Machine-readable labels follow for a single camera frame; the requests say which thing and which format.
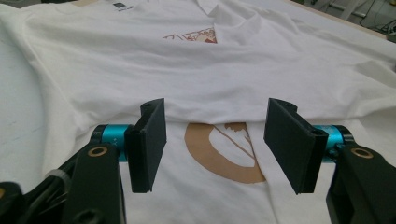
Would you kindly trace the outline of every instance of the shirt label print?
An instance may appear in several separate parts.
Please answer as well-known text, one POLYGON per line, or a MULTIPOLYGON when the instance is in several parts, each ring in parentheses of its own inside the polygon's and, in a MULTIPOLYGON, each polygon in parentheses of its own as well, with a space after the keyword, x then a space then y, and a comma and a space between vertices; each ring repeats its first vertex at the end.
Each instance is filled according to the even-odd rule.
POLYGON ((106 0, 106 3, 115 7, 118 12, 134 8, 132 5, 128 5, 127 3, 122 3, 117 0, 106 0))
POLYGON ((206 43, 217 44, 215 29, 208 28, 205 30, 195 31, 187 33, 184 35, 167 35, 164 36, 165 39, 178 39, 178 40, 188 40, 188 41, 200 41, 206 43))

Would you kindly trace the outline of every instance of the printed graphic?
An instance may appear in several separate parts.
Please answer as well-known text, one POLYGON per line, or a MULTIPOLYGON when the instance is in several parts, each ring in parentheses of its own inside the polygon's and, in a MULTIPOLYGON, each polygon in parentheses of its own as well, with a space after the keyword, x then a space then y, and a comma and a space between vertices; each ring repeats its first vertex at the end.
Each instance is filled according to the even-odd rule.
POLYGON ((190 123, 184 139, 190 154, 208 171, 240 183, 265 181, 246 123, 190 123))
POLYGON ((200 42, 213 43, 213 44, 218 43, 216 40, 216 34, 214 28, 208 28, 201 31, 191 32, 184 34, 182 36, 183 37, 180 37, 180 35, 167 35, 164 36, 163 38, 180 39, 180 40, 188 40, 188 41, 200 41, 200 42))

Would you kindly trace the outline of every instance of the brass screw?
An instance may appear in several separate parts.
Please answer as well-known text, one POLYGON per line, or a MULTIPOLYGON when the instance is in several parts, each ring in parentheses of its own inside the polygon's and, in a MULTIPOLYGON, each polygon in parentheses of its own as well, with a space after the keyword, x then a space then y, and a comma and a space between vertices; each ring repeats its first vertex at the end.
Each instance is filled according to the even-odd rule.
POLYGON ((96 209, 87 209, 78 213, 74 219, 73 224, 90 224, 90 223, 103 223, 103 214, 96 209))
POLYGON ((352 148, 350 149, 350 151, 355 154, 358 157, 364 158, 364 159, 371 159, 374 155, 367 151, 366 149, 362 149, 362 148, 352 148))
POLYGON ((100 157, 107 153, 107 147, 94 147, 88 151, 90 157, 100 157))
POLYGON ((6 190, 3 188, 0 188, 0 199, 3 198, 3 196, 6 194, 6 190))

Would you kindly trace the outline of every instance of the white t-shirt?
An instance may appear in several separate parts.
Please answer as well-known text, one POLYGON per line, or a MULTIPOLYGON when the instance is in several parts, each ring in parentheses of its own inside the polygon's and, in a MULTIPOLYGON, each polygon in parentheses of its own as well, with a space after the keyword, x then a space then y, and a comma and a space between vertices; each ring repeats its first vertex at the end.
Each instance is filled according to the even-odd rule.
POLYGON ((141 104, 165 99, 153 192, 132 194, 120 165, 131 223, 328 223, 334 166, 322 165, 315 194, 294 195, 262 139, 269 97, 346 125, 396 163, 373 122, 381 115, 382 130, 396 132, 395 58, 285 14, 234 1, 99 0, 3 8, 0 18, 41 78, 44 173, 96 125, 134 123, 141 104))

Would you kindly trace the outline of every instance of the black mechanical bracket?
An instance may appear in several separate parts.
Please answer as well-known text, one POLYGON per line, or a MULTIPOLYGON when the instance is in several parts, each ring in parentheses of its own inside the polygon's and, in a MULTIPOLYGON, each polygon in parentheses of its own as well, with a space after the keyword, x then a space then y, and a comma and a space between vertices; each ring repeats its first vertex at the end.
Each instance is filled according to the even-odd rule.
POLYGON ((297 194, 314 191, 322 161, 336 163, 326 198, 332 223, 396 223, 396 168, 346 127, 312 126, 296 105, 269 99, 264 140, 297 194))
POLYGON ((35 189, 0 183, 1 224, 125 223, 119 161, 128 161, 133 192, 152 190, 166 143, 164 100, 140 107, 136 125, 99 125, 90 143, 35 189))

